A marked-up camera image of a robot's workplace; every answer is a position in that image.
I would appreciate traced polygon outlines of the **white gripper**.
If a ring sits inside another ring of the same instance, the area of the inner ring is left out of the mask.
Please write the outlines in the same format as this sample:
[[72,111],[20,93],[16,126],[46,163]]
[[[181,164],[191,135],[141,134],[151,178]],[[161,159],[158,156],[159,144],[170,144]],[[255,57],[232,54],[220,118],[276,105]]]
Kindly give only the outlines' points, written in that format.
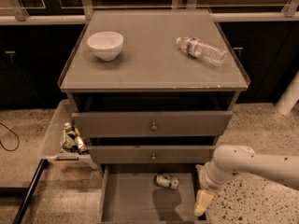
[[205,213],[214,198],[214,195],[210,191],[215,192],[221,189],[226,180],[222,178],[220,171],[210,162],[204,165],[196,164],[195,168],[197,170],[200,188],[204,189],[197,191],[193,211],[197,217],[200,217]]

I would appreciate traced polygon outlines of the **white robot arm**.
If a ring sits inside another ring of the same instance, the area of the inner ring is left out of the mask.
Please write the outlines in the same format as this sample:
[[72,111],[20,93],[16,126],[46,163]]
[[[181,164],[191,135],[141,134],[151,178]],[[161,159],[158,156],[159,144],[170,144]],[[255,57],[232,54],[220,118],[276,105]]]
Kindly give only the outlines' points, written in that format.
[[298,224],[298,79],[276,105],[241,104],[218,143],[207,179],[223,188],[212,224]]

